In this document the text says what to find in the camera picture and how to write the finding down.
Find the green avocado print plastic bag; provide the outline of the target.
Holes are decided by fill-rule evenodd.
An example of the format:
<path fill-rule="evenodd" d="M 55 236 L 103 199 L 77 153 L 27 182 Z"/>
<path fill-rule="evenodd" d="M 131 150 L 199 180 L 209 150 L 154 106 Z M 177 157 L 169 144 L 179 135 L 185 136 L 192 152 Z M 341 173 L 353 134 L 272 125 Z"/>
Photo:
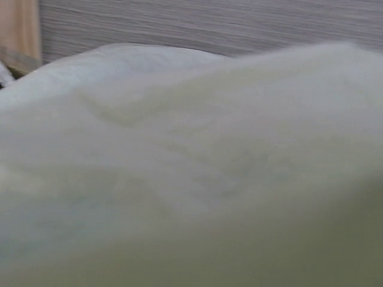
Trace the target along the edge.
<path fill-rule="evenodd" d="M 107 47 L 1 90 L 2 286 L 381 286 L 382 53 Z"/>

